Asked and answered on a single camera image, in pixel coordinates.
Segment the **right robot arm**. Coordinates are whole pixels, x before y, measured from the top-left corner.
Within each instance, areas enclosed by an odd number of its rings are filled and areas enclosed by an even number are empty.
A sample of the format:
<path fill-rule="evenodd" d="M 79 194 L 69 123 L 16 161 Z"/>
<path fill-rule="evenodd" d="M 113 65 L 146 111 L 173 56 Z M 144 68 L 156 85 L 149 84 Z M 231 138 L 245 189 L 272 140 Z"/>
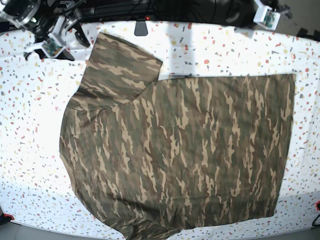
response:
<path fill-rule="evenodd" d="M 84 0 L 2 0 L 0 17 L 34 35 L 34 43 L 24 48 L 26 60 L 35 52 L 40 59 L 74 61 L 62 32 L 75 29 L 76 40 L 86 48 L 91 46 L 76 15 L 83 3 Z"/>

